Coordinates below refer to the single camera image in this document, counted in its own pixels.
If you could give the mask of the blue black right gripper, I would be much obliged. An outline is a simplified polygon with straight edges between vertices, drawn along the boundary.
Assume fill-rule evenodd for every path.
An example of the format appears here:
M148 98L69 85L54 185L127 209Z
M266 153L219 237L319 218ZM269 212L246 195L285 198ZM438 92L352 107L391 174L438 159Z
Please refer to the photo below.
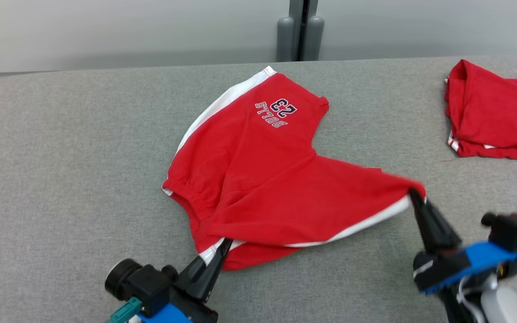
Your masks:
M432 294L466 276L495 269L503 262L517 261L517 252L492 242L478 242L442 254L427 253L457 248L462 240L440 210L417 189L411 188L409 197L426 251L418 253L413 264L413 280L420 293Z

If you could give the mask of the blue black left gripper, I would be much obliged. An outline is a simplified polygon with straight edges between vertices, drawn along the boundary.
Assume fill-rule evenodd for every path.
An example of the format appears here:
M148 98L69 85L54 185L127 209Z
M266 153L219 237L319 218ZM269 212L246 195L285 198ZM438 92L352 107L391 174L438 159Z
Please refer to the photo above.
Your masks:
M222 239L220 244L209 247L195 258L177 280L177 289L193 294L192 299L179 294L154 316L138 314L142 323L217 323L218 313L206 306L213 291L224 261L232 246L231 239Z

